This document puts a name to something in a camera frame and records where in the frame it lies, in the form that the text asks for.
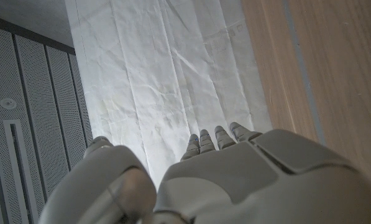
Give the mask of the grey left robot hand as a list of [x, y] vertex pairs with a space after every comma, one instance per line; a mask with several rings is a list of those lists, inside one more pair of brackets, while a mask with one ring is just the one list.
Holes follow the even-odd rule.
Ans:
[[371, 223], [371, 183], [347, 159], [283, 129], [232, 123], [190, 136], [159, 186], [135, 154], [95, 138], [40, 223]]

